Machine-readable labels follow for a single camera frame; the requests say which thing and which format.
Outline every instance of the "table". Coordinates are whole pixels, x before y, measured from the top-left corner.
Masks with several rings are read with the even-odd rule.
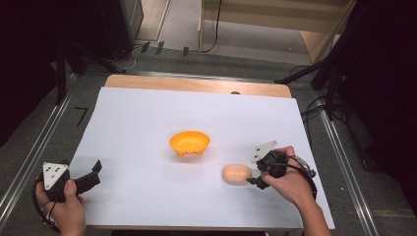
[[[259,96],[263,90],[268,96]],[[232,91],[242,94],[229,94]],[[250,185],[230,186],[221,179],[225,164],[250,165],[249,157],[259,145],[256,142],[270,141],[276,134],[286,134],[280,144],[293,144],[317,169],[298,107],[287,97],[290,92],[283,85],[110,76],[70,166],[77,178],[98,159],[103,165],[101,184],[84,194],[87,224],[107,229],[162,230],[302,227],[296,208],[274,189],[261,192]],[[253,113],[252,107],[260,111]],[[276,110],[286,115],[262,120]],[[277,126],[276,122],[285,125]],[[211,143],[202,156],[179,158],[169,147],[169,138],[177,130],[190,127],[207,133]],[[318,203],[333,228],[319,175],[315,177]],[[285,214],[276,216],[277,212]]]
[[[204,20],[217,20],[218,3],[219,0],[202,1],[201,50],[204,41]],[[223,0],[219,20],[300,30],[309,56],[315,63],[322,59],[334,36],[343,32],[354,5],[353,0]]]

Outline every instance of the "egg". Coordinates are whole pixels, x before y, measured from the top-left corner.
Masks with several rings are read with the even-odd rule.
[[[242,185],[247,183],[246,179],[252,177],[252,171],[246,165],[229,164],[224,166],[222,176],[229,184]]]

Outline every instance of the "white sheet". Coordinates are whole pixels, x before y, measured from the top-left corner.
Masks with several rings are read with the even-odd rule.
[[[178,157],[178,132],[210,137],[201,156]],[[221,178],[230,163],[250,162],[255,146],[292,145],[317,170],[295,99],[209,92],[102,88],[71,175],[90,173],[100,159],[101,184],[83,194],[87,225],[204,228],[301,228],[297,209],[273,188],[232,186]],[[320,180],[317,202],[334,228]]]

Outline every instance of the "hand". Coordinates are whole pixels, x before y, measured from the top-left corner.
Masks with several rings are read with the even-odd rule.
[[[293,147],[275,149],[275,151],[286,155],[295,155]],[[302,168],[297,161],[288,159],[288,164]],[[285,199],[298,206],[305,202],[315,201],[312,196],[312,189],[304,177],[297,170],[287,167],[286,174],[280,178],[273,178],[267,172],[262,173],[263,180],[276,189]]]
[[[51,212],[61,235],[84,235],[86,230],[86,215],[82,205],[83,199],[76,196],[77,186],[73,180],[65,183],[64,195],[66,202],[63,204],[50,202],[46,196],[43,182],[36,185],[36,198],[39,204],[44,206],[47,212]]]

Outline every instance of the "floor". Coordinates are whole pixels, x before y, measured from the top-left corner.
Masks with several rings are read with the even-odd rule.
[[[184,10],[198,7],[199,1],[171,0],[166,22],[160,34],[160,41],[164,41],[164,50],[156,55],[155,48],[150,48],[146,53],[136,51],[136,58],[128,55],[117,61],[123,67],[129,68],[128,74],[138,75],[143,72],[171,73],[170,76],[200,75],[221,80],[239,80],[246,82],[273,83],[275,79],[287,77],[290,73],[302,68],[298,65],[311,64],[307,51],[303,46],[301,35],[297,31],[273,31],[273,29],[234,26],[229,24],[219,25],[219,40],[217,47],[208,54],[192,53],[183,57],[184,46],[190,49],[198,46],[198,14],[195,11]],[[210,36],[213,39],[211,29],[212,22],[206,22],[207,45],[210,46]],[[276,38],[263,37],[263,34],[276,33]],[[32,154],[31,148],[39,138],[43,125],[49,115],[60,107],[54,106],[56,90],[47,96],[22,124],[11,140],[0,148],[0,194],[9,191],[20,166],[27,157],[37,158],[38,164],[25,176],[24,188],[18,195],[18,199],[11,201],[9,207],[13,208],[7,217],[7,222],[1,222],[2,235],[55,235],[47,227],[42,225],[31,210],[30,182],[37,175],[42,161],[71,159],[78,143],[88,124],[95,105],[96,95],[104,84],[109,73],[100,66],[87,60],[89,70],[84,76],[71,77],[69,84],[73,85],[71,99],[66,108],[58,114],[59,122],[52,129],[52,134],[47,137],[46,143],[41,147],[41,152]],[[308,104],[316,97],[315,92],[309,88],[312,75],[300,79],[297,83],[290,84],[293,97],[297,99],[300,111],[304,111]],[[88,112],[80,126],[76,124],[83,115],[82,111],[75,107],[88,107]],[[348,129],[348,124],[340,121],[331,123],[343,146],[349,165],[352,168],[355,181],[366,200],[371,216],[373,217],[377,234],[367,234],[363,228],[358,208],[352,201],[354,196],[350,193],[349,183],[341,172],[341,165],[334,151],[335,144],[328,135],[326,119],[323,113],[310,122],[312,134],[312,151],[319,170],[322,173],[323,184],[330,204],[331,213],[336,225],[333,235],[417,235],[417,220],[410,210],[407,201],[402,196],[400,188],[384,172],[374,173],[365,170],[361,162],[361,153]],[[89,229],[88,235],[110,235],[107,230]],[[301,232],[270,232],[270,235],[301,235]]]

